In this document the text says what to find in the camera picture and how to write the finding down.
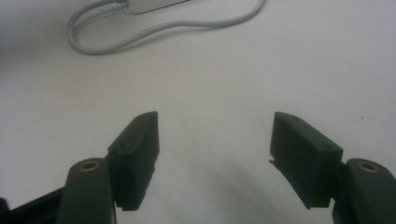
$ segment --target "white table surface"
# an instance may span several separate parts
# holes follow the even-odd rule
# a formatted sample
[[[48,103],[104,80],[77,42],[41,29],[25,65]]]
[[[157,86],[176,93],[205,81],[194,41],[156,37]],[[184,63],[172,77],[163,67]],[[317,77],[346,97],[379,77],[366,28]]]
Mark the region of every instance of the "white table surface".
[[[104,157],[135,116],[159,112],[161,153],[141,208],[119,223],[332,223],[269,162],[276,111],[396,174],[396,1],[268,0],[226,29],[178,28],[115,54],[67,45],[92,0],[0,1],[0,195],[11,208]],[[191,0],[143,15],[84,17],[101,46],[163,21],[227,19],[256,0]]]

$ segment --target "electrical cord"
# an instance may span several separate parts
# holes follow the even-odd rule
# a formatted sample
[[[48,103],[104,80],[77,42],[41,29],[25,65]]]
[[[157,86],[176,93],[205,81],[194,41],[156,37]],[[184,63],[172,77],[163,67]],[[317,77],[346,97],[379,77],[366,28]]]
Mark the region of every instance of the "electrical cord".
[[[180,26],[186,26],[186,27],[206,27],[206,28],[222,28],[222,27],[227,27],[227,26],[233,26],[238,23],[248,21],[254,16],[256,16],[262,7],[264,6],[265,0],[259,0],[257,5],[250,10],[248,13],[235,17],[232,19],[224,20],[224,21],[169,21],[160,25],[153,26],[151,28],[148,28],[145,31],[142,31],[136,35],[132,35],[126,39],[123,39],[115,44],[111,44],[108,46],[100,47],[100,48],[86,48],[81,46],[78,41],[76,40],[75,37],[75,32],[74,32],[74,27],[77,22],[77,20],[86,12],[97,8],[101,6],[105,6],[108,4],[112,3],[121,3],[122,0],[100,0],[98,2],[94,2],[91,4],[88,4],[85,7],[82,7],[79,9],[69,20],[69,23],[67,23],[67,39],[69,42],[70,47],[75,50],[76,52],[83,53],[83,54],[108,54],[111,52],[115,52],[118,49],[122,49],[128,45],[133,44],[136,41],[139,41],[149,35],[156,34],[160,31],[175,28],[175,27],[180,27]]]

